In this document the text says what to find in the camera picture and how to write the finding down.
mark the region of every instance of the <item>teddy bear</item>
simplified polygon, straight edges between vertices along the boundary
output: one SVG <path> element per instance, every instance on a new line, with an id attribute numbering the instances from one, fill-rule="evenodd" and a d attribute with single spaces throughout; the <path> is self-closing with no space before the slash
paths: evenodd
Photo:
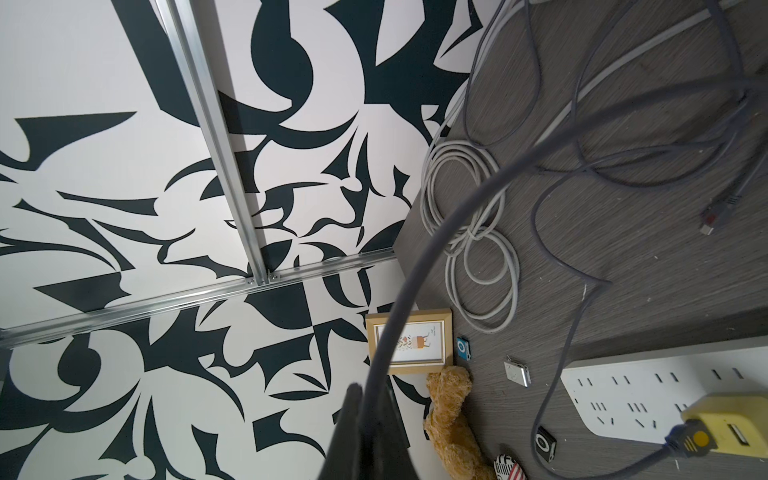
<path id="1" fill-rule="evenodd" d="M 472 390 L 469 373 L 461 366 L 446 366 L 427 375 L 432 411 L 424 430 L 445 470 L 453 480 L 495 480 L 493 468 L 483 462 L 475 436 L 462 414 L 464 398 Z"/>

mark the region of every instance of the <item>picture frame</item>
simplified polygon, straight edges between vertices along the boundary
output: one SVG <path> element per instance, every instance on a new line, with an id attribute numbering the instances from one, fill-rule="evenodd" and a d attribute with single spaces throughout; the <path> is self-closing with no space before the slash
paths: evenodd
<path id="1" fill-rule="evenodd" d="M 388 319 L 389 313 L 366 315 L 370 358 L 376 354 Z M 400 334 L 389 374 L 439 372 L 446 365 L 453 365 L 453 313 L 450 309 L 414 310 Z"/>

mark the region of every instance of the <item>yellow adapter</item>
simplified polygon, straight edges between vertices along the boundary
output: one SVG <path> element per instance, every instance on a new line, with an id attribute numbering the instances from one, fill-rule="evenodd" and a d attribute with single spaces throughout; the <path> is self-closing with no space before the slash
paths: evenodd
<path id="1" fill-rule="evenodd" d="M 768 394 L 708 395 L 681 416 L 704 422 L 717 443 L 713 452 L 768 458 Z"/>

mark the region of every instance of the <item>black and white patterned wall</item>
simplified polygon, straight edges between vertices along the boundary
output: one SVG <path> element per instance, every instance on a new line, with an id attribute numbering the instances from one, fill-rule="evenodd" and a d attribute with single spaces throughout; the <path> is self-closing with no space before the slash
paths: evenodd
<path id="1" fill-rule="evenodd" d="M 270 269 L 389 247 L 496 0 L 193 2 Z M 249 275 L 152 0 L 0 4 L 0 328 Z"/>
<path id="2" fill-rule="evenodd" d="M 364 314 L 396 261 L 15 349 L 0 392 L 0 478 L 311 479 L 347 386 L 364 382 Z M 448 478 L 422 430 L 425 376 L 391 376 L 422 480 Z"/>

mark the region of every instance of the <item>wood grain floor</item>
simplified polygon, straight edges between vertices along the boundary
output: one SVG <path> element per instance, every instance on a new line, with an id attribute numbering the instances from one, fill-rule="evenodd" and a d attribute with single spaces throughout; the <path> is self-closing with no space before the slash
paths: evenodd
<path id="1" fill-rule="evenodd" d="M 501 164 L 530 147 L 571 95 L 575 72 L 596 31 L 615 11 L 608 0 L 555 0 L 534 5 L 533 23 L 544 70 L 541 99 L 526 125 L 492 153 Z M 587 77 L 623 52 L 703 8 L 702 2 L 639 2 L 598 53 Z M 754 73 L 768 61 L 768 2 L 746 0 L 727 12 Z M 514 124 L 532 92 L 533 71 L 520 15 L 499 36 L 475 86 L 469 126 L 491 140 Z M 712 22 L 704 22 L 649 51 L 604 81 L 581 104 L 588 114 L 634 94 L 678 81 L 719 74 L 727 58 Z M 638 112 L 583 139 L 589 155 L 641 144 L 674 141 L 699 131 L 728 104 L 729 92 L 697 95 Z M 579 177 L 545 202 L 539 214 L 549 248 L 577 268 L 608 278 L 613 288 L 582 321 L 570 359 L 632 353 L 696 343 L 768 335 L 768 175 L 755 180 L 729 224 L 713 235 L 699 233 L 699 213 L 738 174 L 761 142 L 768 121 L 750 122 L 731 154 L 704 177 L 674 190 L 636 193 Z M 460 128 L 452 137 L 461 138 Z M 696 158 L 656 164 L 628 179 L 674 177 Z M 574 166 L 571 150 L 542 162 Z M 553 179 L 527 174 L 509 185 L 508 206 L 499 230 L 521 260 L 520 303 L 513 323 L 497 335 L 454 320 L 455 335 L 472 345 L 467 366 L 474 389 L 465 412 L 482 446 L 493 458 L 506 452 L 521 459 L 529 478 L 547 478 L 534 464 L 528 436 L 534 415 L 554 373 L 555 362 L 584 291 L 576 277 L 548 263 L 531 241 L 531 205 Z M 474 186 L 460 167 L 438 179 L 438 202 L 449 212 Z M 395 244 L 406 275 L 429 236 L 411 211 Z M 471 255 L 474 272 L 491 276 L 501 255 L 480 243 Z M 420 308 L 450 306 L 441 259 L 417 298 Z M 459 289 L 471 310 L 487 310 L 508 284 L 479 286 L 459 274 Z M 510 355 L 528 364 L 533 385 L 524 389 L 505 378 Z M 565 391 L 555 393 L 545 428 L 560 442 L 552 464 L 562 475 L 604 473 L 627 465 L 657 446 L 604 439 L 581 422 Z M 694 460 L 666 460 L 636 478 L 768 478 L 768 462 L 712 454 Z"/>

